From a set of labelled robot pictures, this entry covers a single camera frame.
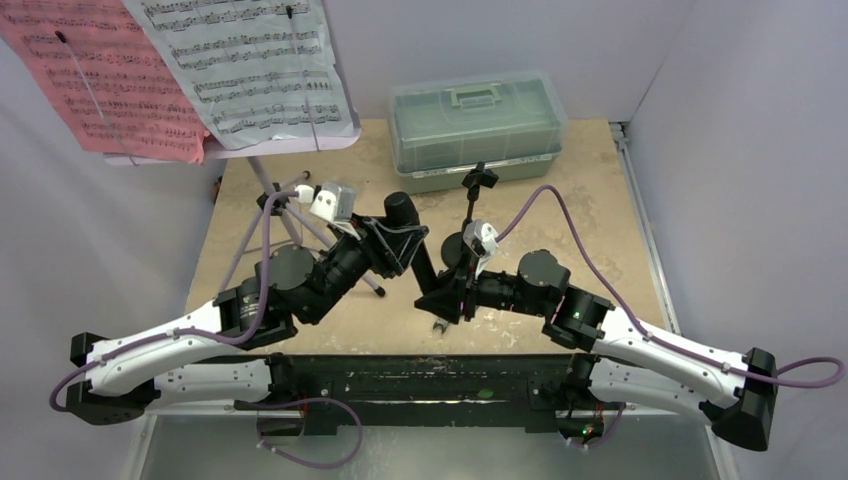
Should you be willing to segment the black clarinet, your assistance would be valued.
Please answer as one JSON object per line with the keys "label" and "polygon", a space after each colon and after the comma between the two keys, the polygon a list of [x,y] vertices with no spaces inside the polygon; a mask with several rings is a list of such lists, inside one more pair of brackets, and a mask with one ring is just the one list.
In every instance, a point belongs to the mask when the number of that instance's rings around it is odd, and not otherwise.
{"label": "black clarinet", "polygon": [[411,267],[422,294],[437,287],[437,277],[425,244],[426,228],[421,225],[411,197],[403,191],[389,194],[383,202],[383,225],[392,231],[393,242],[399,247],[399,259]]}

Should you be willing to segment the black round disc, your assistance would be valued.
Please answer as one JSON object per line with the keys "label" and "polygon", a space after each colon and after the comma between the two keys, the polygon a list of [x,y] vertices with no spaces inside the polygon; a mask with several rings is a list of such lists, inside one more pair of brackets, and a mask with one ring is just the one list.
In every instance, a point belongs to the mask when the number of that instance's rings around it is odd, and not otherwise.
{"label": "black round disc", "polygon": [[462,180],[462,186],[467,190],[466,216],[460,229],[450,234],[441,245],[440,256],[447,268],[456,267],[459,263],[462,235],[465,228],[472,221],[474,205],[479,199],[481,188],[485,187],[491,189],[496,185],[498,180],[499,176],[491,169],[488,169],[484,162],[478,162]]}

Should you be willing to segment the pink sheet music page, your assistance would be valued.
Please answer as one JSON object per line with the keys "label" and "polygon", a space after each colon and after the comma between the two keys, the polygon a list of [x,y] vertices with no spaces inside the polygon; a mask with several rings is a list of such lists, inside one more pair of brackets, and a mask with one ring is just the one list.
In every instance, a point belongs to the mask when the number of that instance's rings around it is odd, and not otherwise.
{"label": "pink sheet music page", "polygon": [[1,37],[89,152],[200,163],[209,132],[120,1],[4,1]]}

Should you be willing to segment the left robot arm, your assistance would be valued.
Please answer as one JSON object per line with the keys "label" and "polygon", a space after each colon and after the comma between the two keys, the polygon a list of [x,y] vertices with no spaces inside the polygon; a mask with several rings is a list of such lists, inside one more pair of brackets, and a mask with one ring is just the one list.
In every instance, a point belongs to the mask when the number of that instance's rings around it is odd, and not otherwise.
{"label": "left robot arm", "polygon": [[255,277],[177,320],[115,340],[80,334],[72,358],[83,378],[67,387],[64,408],[91,425],[207,400],[287,408],[298,395],[290,360],[240,351],[290,339],[298,323],[318,324],[367,271],[386,279],[402,275],[428,232],[357,216],[352,231],[337,230],[336,243],[321,257],[295,245],[267,251]]}

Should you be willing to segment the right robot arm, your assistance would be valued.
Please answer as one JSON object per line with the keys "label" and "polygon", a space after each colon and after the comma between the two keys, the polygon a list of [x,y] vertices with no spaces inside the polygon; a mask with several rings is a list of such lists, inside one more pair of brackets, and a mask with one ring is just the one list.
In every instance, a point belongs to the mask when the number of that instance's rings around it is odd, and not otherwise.
{"label": "right robot arm", "polygon": [[543,335],[575,352],[561,381],[569,404],[641,404],[701,420],[737,447],[767,450],[778,393],[769,352],[721,350],[633,319],[622,302],[572,285],[570,270],[545,249],[525,254],[513,274],[482,265],[465,252],[436,272],[416,254],[416,308],[453,324],[480,307],[541,317]]}

